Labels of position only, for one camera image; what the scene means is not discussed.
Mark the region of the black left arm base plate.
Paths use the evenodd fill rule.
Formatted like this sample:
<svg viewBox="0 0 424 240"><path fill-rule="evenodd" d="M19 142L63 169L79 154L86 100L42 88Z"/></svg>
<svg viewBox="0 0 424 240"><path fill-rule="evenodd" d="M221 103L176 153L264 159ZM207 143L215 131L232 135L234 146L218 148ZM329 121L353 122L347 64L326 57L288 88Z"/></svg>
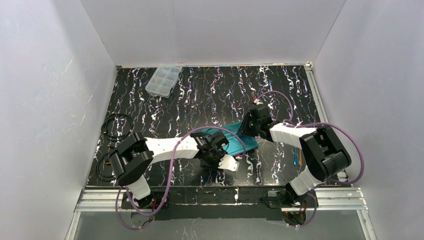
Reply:
<svg viewBox="0 0 424 240"><path fill-rule="evenodd" d="M142 199L136 199L133 197L133 202L138 209L141 210L156 210L160 205L162 198L164 196L165 189L163 188L153 188L150 191L150 194ZM133 210L134 207L130 203L130 199L128 198L128 194L125 189L123 189L122 200L118 201L120 203L120 208L124 210Z"/></svg>

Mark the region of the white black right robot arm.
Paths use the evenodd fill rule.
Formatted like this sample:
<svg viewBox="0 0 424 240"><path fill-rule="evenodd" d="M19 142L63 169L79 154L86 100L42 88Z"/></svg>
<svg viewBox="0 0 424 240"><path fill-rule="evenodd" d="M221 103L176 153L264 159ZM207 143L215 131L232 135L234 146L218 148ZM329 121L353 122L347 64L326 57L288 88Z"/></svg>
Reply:
<svg viewBox="0 0 424 240"><path fill-rule="evenodd" d="M286 184L286 195L296 198L349 167L352 159L330 126L294 127L273 120L264 104L251 107L243 117L238 133L283 143L302 151L305 169Z"/></svg>

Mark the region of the teal cloth napkin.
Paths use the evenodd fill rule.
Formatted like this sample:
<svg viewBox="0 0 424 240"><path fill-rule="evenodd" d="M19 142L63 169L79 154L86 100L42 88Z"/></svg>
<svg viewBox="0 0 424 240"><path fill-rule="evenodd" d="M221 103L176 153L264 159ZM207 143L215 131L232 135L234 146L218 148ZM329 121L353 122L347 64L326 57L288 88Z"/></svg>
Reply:
<svg viewBox="0 0 424 240"><path fill-rule="evenodd" d="M255 137L243 135L238 132L241 125L242 125L242 122L239 121L239 122L234 122L231 124L220 126L220 128L226 129L232 132L234 135L237 135L242 140L245 146L245 150L247 152L257 149L259 147L259 144L257 140L255 139ZM228 146L225 145L224 147L220 149L215 148L210 150L210 152L213 154L215 153L220 154L226 151L226 153L231 156L241 155L244 152L244 147L242 143L237 138L235 138L233 134L223 130L221 130L221 132L224 134L224 136L228 140Z"/></svg>

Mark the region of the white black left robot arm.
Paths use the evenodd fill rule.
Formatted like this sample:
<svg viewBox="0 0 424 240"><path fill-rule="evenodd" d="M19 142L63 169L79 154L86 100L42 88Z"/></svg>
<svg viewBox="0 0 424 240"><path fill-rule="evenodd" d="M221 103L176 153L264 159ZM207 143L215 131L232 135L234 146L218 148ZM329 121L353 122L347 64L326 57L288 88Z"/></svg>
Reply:
<svg viewBox="0 0 424 240"><path fill-rule="evenodd" d="M195 132L186 138L148 138L135 133L111 150L108 159L120 187L126 187L134 200L151 194L144 176L151 164L175 159L198 159L203 168L236 172L239 162L225 148L229 140L215 133Z"/></svg>

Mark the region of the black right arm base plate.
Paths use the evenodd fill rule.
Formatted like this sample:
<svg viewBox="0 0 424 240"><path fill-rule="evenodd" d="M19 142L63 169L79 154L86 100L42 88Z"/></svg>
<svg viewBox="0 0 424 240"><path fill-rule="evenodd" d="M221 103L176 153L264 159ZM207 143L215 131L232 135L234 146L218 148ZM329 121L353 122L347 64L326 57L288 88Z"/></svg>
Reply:
<svg viewBox="0 0 424 240"><path fill-rule="evenodd" d="M316 197L314 190L299 196L294 191L280 189L267 191L259 201L270 209L297 208L299 212L304 212L308 207L314 207Z"/></svg>

